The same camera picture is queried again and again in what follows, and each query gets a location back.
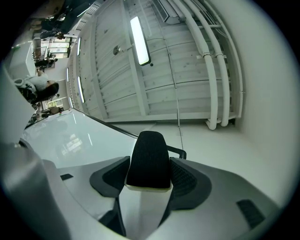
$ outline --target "ceiling pipe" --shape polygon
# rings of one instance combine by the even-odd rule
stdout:
[[[217,61],[220,66],[221,79],[223,85],[223,114],[222,114],[221,126],[225,127],[228,125],[228,119],[229,119],[230,90],[229,90],[229,80],[228,80],[228,73],[227,73],[227,67],[224,60],[224,55],[222,53],[220,43],[218,42],[215,34],[210,28],[210,25],[208,24],[204,16],[200,13],[199,8],[194,3],[192,3],[191,0],[183,0],[183,1],[191,8],[191,10],[195,13],[196,17],[201,22],[215,50],[215,57],[217,58]]]
[[[195,40],[197,49],[199,53],[205,60],[206,68],[208,71],[208,77],[210,82],[210,119],[206,121],[209,129],[214,130],[217,127],[217,117],[218,117],[218,90],[217,90],[217,79],[216,72],[214,69],[214,64],[212,62],[211,54],[207,43],[199,29],[199,26],[196,24],[195,20],[192,18],[190,12],[187,8],[180,2],[180,0],[173,0],[178,8],[182,11],[186,17],[185,21],[192,33],[192,36]]]
[[[238,56],[238,52],[235,48],[235,45],[233,43],[233,39],[230,36],[229,31],[227,30],[226,26],[224,25],[222,19],[219,17],[219,15],[216,13],[216,11],[212,8],[212,6],[206,1],[206,0],[202,0],[203,3],[206,5],[206,7],[211,11],[211,13],[214,15],[214,17],[216,18],[216,20],[219,22],[219,24],[222,26],[225,34],[227,35],[230,47],[232,48],[232,53],[233,53],[233,57],[236,60],[236,66],[237,66],[237,71],[238,71],[238,78],[239,78],[239,85],[240,85],[240,91],[239,91],[239,97],[240,97],[240,105],[239,108],[237,109],[237,118],[240,118],[242,115],[242,108],[243,108],[243,76],[242,76],[242,70],[241,70],[241,66],[240,66],[240,59]]]

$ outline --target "glossy white panel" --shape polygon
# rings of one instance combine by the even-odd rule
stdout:
[[[57,168],[131,156],[136,142],[76,110],[34,124],[24,131],[23,139]]]

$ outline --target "linear led light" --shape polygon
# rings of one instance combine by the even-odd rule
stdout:
[[[89,10],[90,7],[88,7],[87,9],[85,9],[82,13],[80,13],[77,17],[81,16],[82,14],[84,14],[87,10]]]
[[[71,108],[73,108],[72,99],[70,97],[69,97],[69,103],[70,103]]]
[[[146,39],[139,18],[135,17],[131,19],[130,25],[133,33],[133,38],[135,41],[135,49],[137,53],[137,58],[139,60],[139,64],[144,66],[148,63],[151,63],[148,46],[146,43]]]
[[[67,82],[69,82],[69,68],[67,68]]]
[[[81,89],[81,80],[80,80],[80,77],[78,77],[77,79],[78,79],[78,88],[79,88],[79,93],[80,93],[81,101],[82,101],[82,103],[84,103],[83,90]]]
[[[80,54],[80,43],[81,43],[81,37],[78,39],[78,43],[77,43],[77,56],[79,56]]]

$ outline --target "black hair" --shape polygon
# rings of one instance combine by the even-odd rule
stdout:
[[[46,87],[44,90],[37,92],[37,99],[33,103],[41,102],[48,100],[50,97],[58,93],[60,86],[58,83],[53,83],[49,87]]]

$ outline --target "white shirt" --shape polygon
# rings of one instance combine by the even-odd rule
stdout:
[[[47,87],[48,83],[48,75],[45,73],[42,73],[42,75],[39,76],[30,76],[27,78],[29,82],[31,82],[33,85],[35,85],[36,89],[38,91],[42,91]]]

